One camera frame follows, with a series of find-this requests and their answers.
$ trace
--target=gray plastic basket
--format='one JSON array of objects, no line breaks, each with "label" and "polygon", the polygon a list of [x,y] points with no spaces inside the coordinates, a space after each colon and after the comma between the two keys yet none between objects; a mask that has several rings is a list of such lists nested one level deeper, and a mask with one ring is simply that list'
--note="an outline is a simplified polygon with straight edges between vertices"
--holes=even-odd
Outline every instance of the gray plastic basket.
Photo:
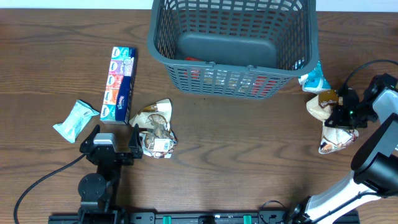
[{"label": "gray plastic basket", "polygon": [[268,98],[317,65],[315,0],[154,0],[147,46],[179,90]]}]

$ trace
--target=tissue box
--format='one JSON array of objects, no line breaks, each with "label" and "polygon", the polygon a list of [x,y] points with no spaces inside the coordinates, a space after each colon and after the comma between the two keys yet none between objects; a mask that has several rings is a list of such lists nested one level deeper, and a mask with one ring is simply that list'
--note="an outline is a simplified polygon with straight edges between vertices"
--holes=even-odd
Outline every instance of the tissue box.
[{"label": "tissue box", "polygon": [[136,49],[113,47],[101,110],[103,123],[128,124],[136,65]]}]

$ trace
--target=crumpled snack bag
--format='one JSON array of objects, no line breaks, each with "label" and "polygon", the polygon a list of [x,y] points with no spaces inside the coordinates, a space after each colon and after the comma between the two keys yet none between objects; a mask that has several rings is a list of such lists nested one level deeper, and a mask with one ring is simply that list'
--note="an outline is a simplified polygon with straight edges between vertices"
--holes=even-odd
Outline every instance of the crumpled snack bag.
[{"label": "crumpled snack bag", "polygon": [[343,100],[338,97],[335,90],[320,93],[307,102],[308,112],[316,119],[322,121],[322,139],[318,151],[320,154],[344,149],[357,140],[359,133],[355,129],[340,129],[326,127],[324,122],[331,115],[333,106],[341,105]]},{"label": "crumpled snack bag", "polygon": [[142,150],[154,158],[170,158],[177,146],[177,138],[170,128],[172,104],[169,99],[160,100],[140,110],[130,121],[138,124]]},{"label": "crumpled snack bag", "polygon": [[99,114],[100,112],[94,110],[90,105],[81,100],[76,100],[76,103],[67,119],[62,124],[54,125],[53,128],[70,143],[74,143],[81,130],[83,130],[86,124],[90,121],[91,117]]}]

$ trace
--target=black mount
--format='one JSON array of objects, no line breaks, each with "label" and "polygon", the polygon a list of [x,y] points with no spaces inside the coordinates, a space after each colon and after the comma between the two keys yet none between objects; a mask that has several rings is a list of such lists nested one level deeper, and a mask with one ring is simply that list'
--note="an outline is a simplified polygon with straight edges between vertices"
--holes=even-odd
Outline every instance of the black mount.
[{"label": "black mount", "polygon": [[[286,210],[275,209],[259,212],[229,213],[134,212],[128,215],[129,222],[124,222],[123,224],[292,224],[292,221],[284,222],[286,212]],[[53,215],[49,217],[49,224],[78,224],[78,221],[78,215]],[[110,223],[105,218],[102,221],[96,222],[96,224]],[[339,217],[333,224],[360,224],[358,212],[352,210]]]},{"label": "black mount", "polygon": [[129,223],[129,215],[115,205],[122,166],[132,166],[142,158],[139,127],[136,125],[129,142],[131,152],[116,152],[113,134],[100,134],[96,125],[80,145],[80,152],[97,166],[97,172],[84,176],[79,183],[81,196],[79,223]]}]

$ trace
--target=green connector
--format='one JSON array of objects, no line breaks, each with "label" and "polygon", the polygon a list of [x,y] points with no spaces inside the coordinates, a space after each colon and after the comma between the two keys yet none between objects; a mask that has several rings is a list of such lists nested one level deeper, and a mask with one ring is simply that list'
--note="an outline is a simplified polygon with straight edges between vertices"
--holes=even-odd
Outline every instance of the green connector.
[{"label": "green connector", "polygon": [[172,224],[172,217],[163,217],[163,224]]},{"label": "green connector", "polygon": [[251,224],[251,215],[243,216],[243,224]]}]

